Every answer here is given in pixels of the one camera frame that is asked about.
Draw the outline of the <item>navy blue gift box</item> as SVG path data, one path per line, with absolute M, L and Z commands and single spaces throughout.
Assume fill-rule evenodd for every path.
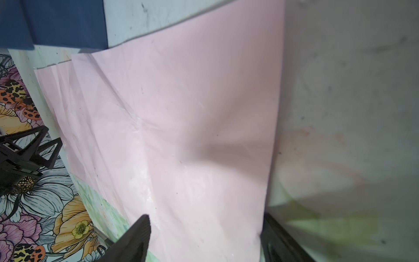
M 1 1 L 1 48 L 108 48 L 103 1 Z

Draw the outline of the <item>pink wrapping paper sheet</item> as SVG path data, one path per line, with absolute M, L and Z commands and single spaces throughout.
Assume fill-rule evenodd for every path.
M 233 1 L 36 70 L 69 172 L 162 262 L 257 262 L 275 143 L 284 1 Z

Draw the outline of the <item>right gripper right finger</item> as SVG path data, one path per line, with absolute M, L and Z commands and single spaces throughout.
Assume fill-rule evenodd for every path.
M 315 262 L 269 213 L 264 214 L 261 245 L 266 262 Z

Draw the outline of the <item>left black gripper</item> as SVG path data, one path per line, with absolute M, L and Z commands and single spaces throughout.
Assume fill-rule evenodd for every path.
M 39 126 L 1 136 L 1 195 L 25 177 L 39 179 L 41 167 L 54 167 L 63 143 L 60 138 L 43 142 L 48 131 Z

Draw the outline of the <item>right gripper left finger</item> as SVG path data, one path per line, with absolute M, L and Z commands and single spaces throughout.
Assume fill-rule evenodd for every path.
M 142 215 L 98 262 L 145 262 L 151 238 L 149 215 Z

